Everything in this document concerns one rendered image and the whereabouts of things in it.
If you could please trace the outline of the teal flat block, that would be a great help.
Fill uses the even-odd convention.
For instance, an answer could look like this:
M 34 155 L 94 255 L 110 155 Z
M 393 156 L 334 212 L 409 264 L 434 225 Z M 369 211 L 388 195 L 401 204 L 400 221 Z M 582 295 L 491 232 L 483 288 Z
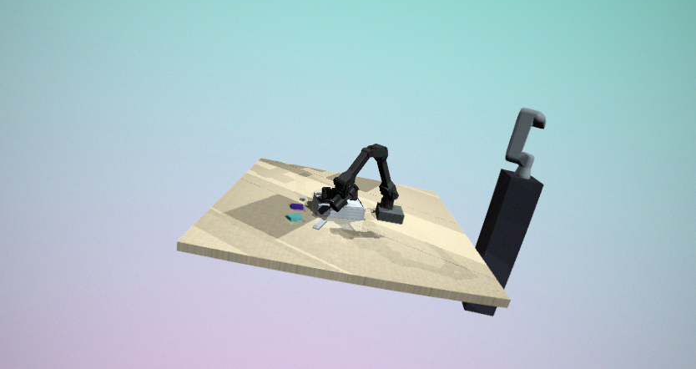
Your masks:
M 296 220 L 302 220 L 302 217 L 300 214 L 292 214 L 292 215 L 286 215 L 286 219 L 289 221 L 296 221 Z

